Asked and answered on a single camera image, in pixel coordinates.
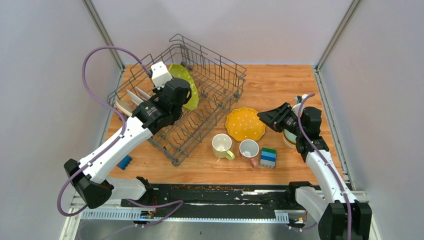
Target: building block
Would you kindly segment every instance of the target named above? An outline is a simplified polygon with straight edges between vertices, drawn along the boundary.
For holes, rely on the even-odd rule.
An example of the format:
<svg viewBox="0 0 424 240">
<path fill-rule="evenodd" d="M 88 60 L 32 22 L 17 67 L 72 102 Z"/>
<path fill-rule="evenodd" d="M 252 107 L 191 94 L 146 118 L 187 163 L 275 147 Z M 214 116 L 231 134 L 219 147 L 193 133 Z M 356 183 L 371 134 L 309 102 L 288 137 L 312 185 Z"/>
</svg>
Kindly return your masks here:
<svg viewBox="0 0 424 240">
<path fill-rule="evenodd" d="M 133 160 L 129 155 L 125 156 L 116 166 L 122 170 L 130 164 L 131 160 Z"/>
<path fill-rule="evenodd" d="M 277 151 L 274 149 L 262 148 L 262 152 L 260 153 L 260 163 L 259 166 L 273 169 L 276 167 L 277 160 Z"/>
</svg>

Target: yellow mug handle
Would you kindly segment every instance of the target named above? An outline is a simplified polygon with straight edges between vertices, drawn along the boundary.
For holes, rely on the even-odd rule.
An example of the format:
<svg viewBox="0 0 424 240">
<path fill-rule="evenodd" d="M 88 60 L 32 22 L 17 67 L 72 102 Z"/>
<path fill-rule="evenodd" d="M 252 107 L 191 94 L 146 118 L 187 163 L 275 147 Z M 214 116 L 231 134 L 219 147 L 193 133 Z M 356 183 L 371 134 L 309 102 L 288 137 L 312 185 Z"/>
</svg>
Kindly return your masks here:
<svg viewBox="0 0 424 240">
<path fill-rule="evenodd" d="M 225 157 L 229 160 L 233 160 L 236 156 L 234 156 L 234 153 L 232 153 L 230 150 L 228 150 L 228 151 L 226 151 Z"/>
</svg>

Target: dish rack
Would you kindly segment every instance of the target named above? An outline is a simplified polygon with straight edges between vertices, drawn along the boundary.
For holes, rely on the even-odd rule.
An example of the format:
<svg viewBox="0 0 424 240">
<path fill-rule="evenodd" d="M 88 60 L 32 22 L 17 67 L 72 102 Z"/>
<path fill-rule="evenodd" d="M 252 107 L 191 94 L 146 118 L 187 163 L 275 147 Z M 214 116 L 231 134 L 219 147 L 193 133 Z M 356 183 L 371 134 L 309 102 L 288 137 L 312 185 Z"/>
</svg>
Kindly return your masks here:
<svg viewBox="0 0 424 240">
<path fill-rule="evenodd" d="M 181 34 L 169 42 L 170 47 L 157 57 L 148 54 L 141 62 L 148 69 L 160 61 L 167 66 L 181 64 L 194 79 L 199 96 L 197 108 L 190 111 L 183 107 L 182 117 L 174 125 L 162 128 L 149 139 L 178 166 L 242 96 L 246 68 Z M 137 94 L 135 87 L 153 95 L 154 85 L 139 63 L 126 69 L 125 74 L 129 74 L 129 79 L 108 96 L 111 106 L 116 99 L 130 103 L 127 90 Z"/>
</svg>

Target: yellow plate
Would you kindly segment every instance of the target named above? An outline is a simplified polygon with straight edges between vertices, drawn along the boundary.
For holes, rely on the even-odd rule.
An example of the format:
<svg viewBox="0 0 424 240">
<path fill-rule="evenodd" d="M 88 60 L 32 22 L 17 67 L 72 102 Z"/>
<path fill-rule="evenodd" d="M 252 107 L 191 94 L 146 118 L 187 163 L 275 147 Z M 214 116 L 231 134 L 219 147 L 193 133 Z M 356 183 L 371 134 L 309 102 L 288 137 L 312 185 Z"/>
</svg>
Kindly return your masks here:
<svg viewBox="0 0 424 240">
<path fill-rule="evenodd" d="M 265 133 L 265 124 L 259 120 L 255 109 L 242 107 L 226 116 L 225 127 L 228 134 L 236 141 L 246 139 L 258 141 Z"/>
<path fill-rule="evenodd" d="M 168 72 L 172 74 L 174 78 L 186 80 L 190 84 L 191 98 L 183 106 L 190 111 L 195 110 L 199 104 L 199 95 L 198 95 L 198 89 L 196 88 L 196 85 L 195 85 L 195 81 L 193 80 L 190 73 L 187 71 L 185 67 L 175 63 L 169 66 Z"/>
</svg>

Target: green block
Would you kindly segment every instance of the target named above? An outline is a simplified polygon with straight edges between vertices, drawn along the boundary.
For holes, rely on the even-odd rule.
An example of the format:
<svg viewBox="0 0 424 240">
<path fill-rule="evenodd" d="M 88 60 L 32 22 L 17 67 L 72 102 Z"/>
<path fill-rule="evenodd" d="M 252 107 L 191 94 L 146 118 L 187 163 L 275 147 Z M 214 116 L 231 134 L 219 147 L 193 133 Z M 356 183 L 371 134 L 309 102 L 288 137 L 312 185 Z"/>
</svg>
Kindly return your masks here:
<svg viewBox="0 0 424 240">
<path fill-rule="evenodd" d="M 270 149 L 270 148 L 266 148 L 266 147 L 262 147 L 262 151 L 263 152 L 267 152 L 267 153 L 277 154 L 277 151 L 276 150 Z"/>
</svg>

